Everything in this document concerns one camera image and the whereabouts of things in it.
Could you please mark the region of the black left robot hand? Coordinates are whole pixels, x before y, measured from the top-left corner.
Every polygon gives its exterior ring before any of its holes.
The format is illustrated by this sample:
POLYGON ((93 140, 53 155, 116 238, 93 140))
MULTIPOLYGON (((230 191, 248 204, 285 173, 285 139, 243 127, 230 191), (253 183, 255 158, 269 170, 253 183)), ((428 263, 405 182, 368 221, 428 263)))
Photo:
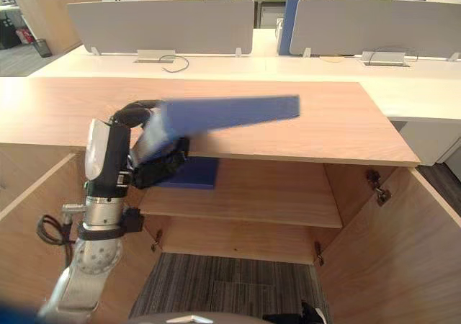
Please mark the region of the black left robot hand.
POLYGON ((145 189, 176 175, 189 155, 190 139, 168 126, 161 100, 141 100, 94 119, 85 152, 86 194, 122 198, 130 186, 145 189))

